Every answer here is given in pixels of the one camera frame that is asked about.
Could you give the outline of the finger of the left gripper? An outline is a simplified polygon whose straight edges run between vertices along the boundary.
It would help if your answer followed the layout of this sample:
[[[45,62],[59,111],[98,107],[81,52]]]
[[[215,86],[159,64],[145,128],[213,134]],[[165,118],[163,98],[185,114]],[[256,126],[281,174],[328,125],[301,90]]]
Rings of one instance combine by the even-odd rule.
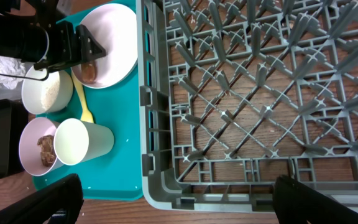
[[[96,41],[85,25],[76,27],[76,41],[80,63],[88,63],[107,55],[105,48]]]

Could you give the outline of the pink bowl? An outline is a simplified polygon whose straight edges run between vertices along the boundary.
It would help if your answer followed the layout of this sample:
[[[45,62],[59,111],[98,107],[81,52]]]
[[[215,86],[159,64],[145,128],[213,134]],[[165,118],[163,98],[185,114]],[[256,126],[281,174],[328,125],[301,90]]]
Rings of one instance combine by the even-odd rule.
[[[42,143],[38,145],[40,138],[54,136],[60,123],[47,118],[39,117],[30,121],[24,128],[19,141],[19,157],[23,168],[36,177],[43,176],[60,168],[63,163],[55,158],[50,166],[42,162]]]

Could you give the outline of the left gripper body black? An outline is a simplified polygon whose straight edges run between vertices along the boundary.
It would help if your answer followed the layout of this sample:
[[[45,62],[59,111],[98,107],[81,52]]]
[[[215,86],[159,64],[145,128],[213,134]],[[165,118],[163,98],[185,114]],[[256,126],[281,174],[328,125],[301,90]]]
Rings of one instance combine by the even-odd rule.
[[[80,63],[79,38],[76,36],[71,22],[60,22],[47,34],[49,37],[48,50],[46,56],[34,64],[36,70],[46,68],[49,72],[56,72]]]

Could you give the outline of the white napkin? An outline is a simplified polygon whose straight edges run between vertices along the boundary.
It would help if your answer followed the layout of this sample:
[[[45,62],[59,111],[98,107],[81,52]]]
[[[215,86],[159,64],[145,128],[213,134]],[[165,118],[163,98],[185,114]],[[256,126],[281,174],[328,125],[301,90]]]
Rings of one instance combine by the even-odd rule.
[[[14,90],[23,81],[27,72],[27,64],[19,59],[0,56],[0,88]]]

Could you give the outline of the white cup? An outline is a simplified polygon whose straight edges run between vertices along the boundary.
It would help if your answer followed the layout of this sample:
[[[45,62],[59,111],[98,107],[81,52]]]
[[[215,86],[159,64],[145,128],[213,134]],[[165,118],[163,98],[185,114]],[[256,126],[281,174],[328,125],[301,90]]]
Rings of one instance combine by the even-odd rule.
[[[58,159],[74,166],[108,154],[114,146],[112,131],[102,125],[69,118],[54,135],[53,145]]]

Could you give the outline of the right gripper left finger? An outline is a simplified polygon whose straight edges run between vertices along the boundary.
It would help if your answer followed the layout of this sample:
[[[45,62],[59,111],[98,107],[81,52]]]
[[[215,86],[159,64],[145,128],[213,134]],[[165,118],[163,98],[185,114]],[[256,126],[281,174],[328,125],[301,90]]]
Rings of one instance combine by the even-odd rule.
[[[0,223],[76,223],[83,202],[80,178],[70,174],[0,210]]]

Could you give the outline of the brown sausage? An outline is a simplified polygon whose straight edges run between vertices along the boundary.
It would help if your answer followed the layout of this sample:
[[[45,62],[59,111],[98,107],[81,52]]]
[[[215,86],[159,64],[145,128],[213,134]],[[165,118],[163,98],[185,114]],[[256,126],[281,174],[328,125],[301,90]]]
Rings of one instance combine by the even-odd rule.
[[[93,84],[97,78],[97,67],[94,60],[81,64],[81,81],[87,84]]]

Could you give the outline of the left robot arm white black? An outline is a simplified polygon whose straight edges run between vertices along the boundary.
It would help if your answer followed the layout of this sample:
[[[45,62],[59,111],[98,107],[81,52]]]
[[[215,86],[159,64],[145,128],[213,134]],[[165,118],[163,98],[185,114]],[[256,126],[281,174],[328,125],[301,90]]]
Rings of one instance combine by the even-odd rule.
[[[106,56],[84,25],[65,20],[70,2],[26,0],[35,14],[18,16],[21,0],[0,0],[0,56],[33,63],[36,70],[64,70]]]

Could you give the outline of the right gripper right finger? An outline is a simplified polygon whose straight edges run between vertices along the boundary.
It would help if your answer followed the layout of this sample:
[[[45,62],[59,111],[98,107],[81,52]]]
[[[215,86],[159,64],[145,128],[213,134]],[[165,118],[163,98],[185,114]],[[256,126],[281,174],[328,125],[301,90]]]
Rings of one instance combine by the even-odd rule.
[[[287,175],[273,187],[273,209],[280,224],[358,223],[358,213]]]

